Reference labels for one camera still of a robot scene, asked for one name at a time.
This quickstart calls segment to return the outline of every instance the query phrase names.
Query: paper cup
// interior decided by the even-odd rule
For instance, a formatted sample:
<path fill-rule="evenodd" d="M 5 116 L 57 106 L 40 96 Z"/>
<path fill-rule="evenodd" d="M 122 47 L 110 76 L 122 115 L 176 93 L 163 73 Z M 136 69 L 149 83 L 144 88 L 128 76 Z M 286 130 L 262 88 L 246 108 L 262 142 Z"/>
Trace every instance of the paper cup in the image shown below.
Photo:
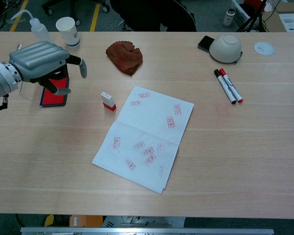
<path fill-rule="evenodd" d="M 63 17 L 55 23 L 56 28 L 62 34 L 69 47 L 77 47 L 80 44 L 79 35 L 75 26 L 75 20 L 71 17 Z"/>

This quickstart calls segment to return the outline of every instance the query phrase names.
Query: lined paper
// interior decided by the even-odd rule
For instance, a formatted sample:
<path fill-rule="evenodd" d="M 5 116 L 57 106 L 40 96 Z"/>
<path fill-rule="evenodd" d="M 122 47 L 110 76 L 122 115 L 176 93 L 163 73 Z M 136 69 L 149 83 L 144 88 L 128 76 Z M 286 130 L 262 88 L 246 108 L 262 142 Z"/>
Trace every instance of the lined paper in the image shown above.
<path fill-rule="evenodd" d="M 93 164 L 162 193 L 193 106 L 134 87 Z"/>

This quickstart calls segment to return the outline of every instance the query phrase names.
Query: cardboard box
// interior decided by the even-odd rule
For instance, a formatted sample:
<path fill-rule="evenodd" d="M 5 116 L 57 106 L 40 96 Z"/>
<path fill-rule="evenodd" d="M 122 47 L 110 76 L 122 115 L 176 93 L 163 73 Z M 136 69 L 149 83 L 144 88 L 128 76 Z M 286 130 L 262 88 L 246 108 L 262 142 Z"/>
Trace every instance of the cardboard box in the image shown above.
<path fill-rule="evenodd" d="M 76 215 L 70 216 L 70 227 L 101 227 L 103 217 L 99 215 Z"/>
<path fill-rule="evenodd" d="M 279 17 L 279 13 L 294 13 L 294 2 L 281 2 L 276 8 L 276 11 L 273 15 L 268 19 L 268 17 L 272 14 L 272 12 L 263 13 L 263 20 L 266 21 L 266 27 L 269 32 L 286 32 L 286 29 L 281 22 Z"/>

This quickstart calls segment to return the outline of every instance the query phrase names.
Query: gray carpet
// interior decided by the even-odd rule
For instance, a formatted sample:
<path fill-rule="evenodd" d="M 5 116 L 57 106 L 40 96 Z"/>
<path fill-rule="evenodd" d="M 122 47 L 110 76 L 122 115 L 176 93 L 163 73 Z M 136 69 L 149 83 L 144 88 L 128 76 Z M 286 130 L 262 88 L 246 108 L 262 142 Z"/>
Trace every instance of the gray carpet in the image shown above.
<path fill-rule="evenodd" d="M 49 31 L 56 31 L 57 19 L 69 14 L 68 1 L 61 2 L 52 7 L 54 14 L 48 16 L 40 7 L 45 0 L 29 0 L 26 9 L 31 11 L 34 17 L 46 25 Z M 193 12 L 198 31 L 233 32 L 238 25 L 233 23 L 231 27 L 225 28 L 221 25 L 227 9 L 231 6 L 231 0 L 182 0 L 190 12 Z M 76 4 L 76 17 L 81 20 L 78 31 L 89 31 L 96 3 L 89 0 L 79 0 Z M 0 31 L 9 31 L 12 21 L 9 20 L 16 12 L 13 8 L 7 12 L 5 24 Z M 96 31 L 116 31 L 120 16 L 110 10 L 104 13 L 100 8 Z M 30 31 L 29 16 L 23 15 L 16 31 Z M 46 215 L 22 214 L 19 216 L 25 226 L 41 226 Z M 294 235 L 294 220 L 274 219 L 222 219 L 222 218 L 186 218 L 185 227 L 193 228 L 268 228 L 274 229 L 277 235 Z M 17 235 L 20 231 L 14 214 L 0 214 L 0 235 Z"/>

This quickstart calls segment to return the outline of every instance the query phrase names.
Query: red marker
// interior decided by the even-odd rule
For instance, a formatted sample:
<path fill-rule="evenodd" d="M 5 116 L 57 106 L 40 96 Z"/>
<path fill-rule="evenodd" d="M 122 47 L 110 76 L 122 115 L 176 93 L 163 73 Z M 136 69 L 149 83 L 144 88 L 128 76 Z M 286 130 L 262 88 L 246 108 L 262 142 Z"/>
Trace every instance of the red marker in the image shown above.
<path fill-rule="evenodd" d="M 235 86 L 231 82 L 229 76 L 225 73 L 224 69 L 220 69 L 220 73 L 221 73 L 222 77 L 224 78 L 225 82 L 227 83 L 227 85 L 229 86 L 229 88 L 231 89 L 231 92 L 233 93 L 233 95 L 235 96 L 237 101 L 239 103 L 242 103 L 243 102 L 243 97 L 241 96 L 239 91 L 235 88 Z"/>

